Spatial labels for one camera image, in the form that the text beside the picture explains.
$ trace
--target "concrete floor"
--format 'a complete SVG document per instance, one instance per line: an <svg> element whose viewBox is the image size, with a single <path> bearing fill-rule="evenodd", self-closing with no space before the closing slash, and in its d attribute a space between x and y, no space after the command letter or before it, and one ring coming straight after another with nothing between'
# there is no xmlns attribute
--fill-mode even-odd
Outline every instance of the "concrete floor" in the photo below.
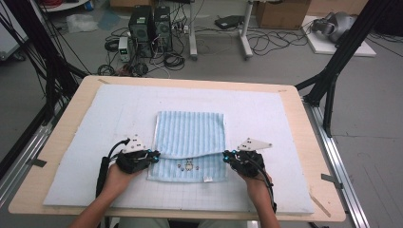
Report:
<svg viewBox="0 0 403 228"><path fill-rule="evenodd" d="M86 12L71 9L53 15L63 20L73 13L88 13L95 21L105 19L108 12L96 9ZM197 24L213 28L214 16L198 18ZM71 33L65 37L91 72L106 62L105 38L114 29L126 27L127 19L119 18L109 28L92 32ZM256 22L252 19L251 27ZM254 56L244 61L240 40L207 32L199 34L200 56L190 60L188 47L183 57L185 67L169 71L172 79L209 80L259 84L296 85L318 74L331 56L314 54L311 48L288 47ZM403 44L376 40L383 46L403 54ZM332 130L355 192L371 227L401 227L403 224L403 61L402 57L367 40L376 52L375 58L354 57L337 81ZM68 61L79 62L64 46ZM122 63L115 61L114 66ZM0 159L11 149L33 117L44 104L43 93L28 61L8 60L0 65ZM147 77L167 78L163 70L152 71ZM300 91L305 95L309 89ZM12 215L8 212L11 196L1 204L0 227L67 226L74 217ZM309 227L307 223L287 222L282 227ZM342 223L320 223L330 227L354 227L347 219Z"/></svg>

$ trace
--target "blue striped cloth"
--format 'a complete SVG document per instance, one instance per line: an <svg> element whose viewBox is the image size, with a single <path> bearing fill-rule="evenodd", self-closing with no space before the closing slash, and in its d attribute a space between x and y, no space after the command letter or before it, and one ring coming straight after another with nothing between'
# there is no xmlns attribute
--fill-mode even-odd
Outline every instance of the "blue striped cloth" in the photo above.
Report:
<svg viewBox="0 0 403 228"><path fill-rule="evenodd" d="M162 111L155 149L160 161L149 168L152 181L225 181L223 115L210 112Z"/></svg>

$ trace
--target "forearm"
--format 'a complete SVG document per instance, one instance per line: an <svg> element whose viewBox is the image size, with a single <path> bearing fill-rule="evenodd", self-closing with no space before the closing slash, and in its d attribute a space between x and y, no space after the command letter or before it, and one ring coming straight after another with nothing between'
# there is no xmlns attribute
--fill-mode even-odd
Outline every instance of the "forearm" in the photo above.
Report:
<svg viewBox="0 0 403 228"><path fill-rule="evenodd" d="M258 194L253 196L252 202L255 205L256 210L258 211L260 227L261 228L278 228L279 223L276 218L276 214L273 211L271 205L271 198L267 191L260 191Z"/></svg>
<svg viewBox="0 0 403 228"><path fill-rule="evenodd" d="M261 228L278 228L279 223L271 206L255 206L258 211Z"/></svg>
<svg viewBox="0 0 403 228"><path fill-rule="evenodd" d="M69 228L90 228L97 227L114 197L101 194L84 210Z"/></svg>

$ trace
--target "computer tower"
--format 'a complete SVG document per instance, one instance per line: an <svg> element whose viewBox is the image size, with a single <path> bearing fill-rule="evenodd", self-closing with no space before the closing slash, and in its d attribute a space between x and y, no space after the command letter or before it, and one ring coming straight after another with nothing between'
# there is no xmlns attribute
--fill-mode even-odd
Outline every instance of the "computer tower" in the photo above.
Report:
<svg viewBox="0 0 403 228"><path fill-rule="evenodd" d="M157 7L154 10L154 23L158 37L158 51L172 51L172 32L169 7Z"/></svg>
<svg viewBox="0 0 403 228"><path fill-rule="evenodd" d="M128 28L135 54L140 57L153 57L152 42L156 34L151 6L134 6Z"/></svg>

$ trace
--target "wooden table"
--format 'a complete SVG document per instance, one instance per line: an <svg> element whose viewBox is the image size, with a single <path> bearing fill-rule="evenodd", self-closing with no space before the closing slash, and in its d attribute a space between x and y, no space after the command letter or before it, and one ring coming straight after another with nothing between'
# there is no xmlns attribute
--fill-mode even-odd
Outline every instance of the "wooden table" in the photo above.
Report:
<svg viewBox="0 0 403 228"><path fill-rule="evenodd" d="M226 82L87 76L54 128L38 159L48 162L43 168L32 166L12 200L9 210L17 214L78 215L83 207L44 206L43 201L53 182L59 162L102 84L135 86L168 86L186 88L228 89L275 92L281 97L306 177L315 212L309 216L281 215L280 220L343 221L346 216L333 183L321 179L329 175L314 130L297 93L291 85L261 85ZM106 213L119 217L171 219L258 219L256 213L151 210L111 208Z"/></svg>

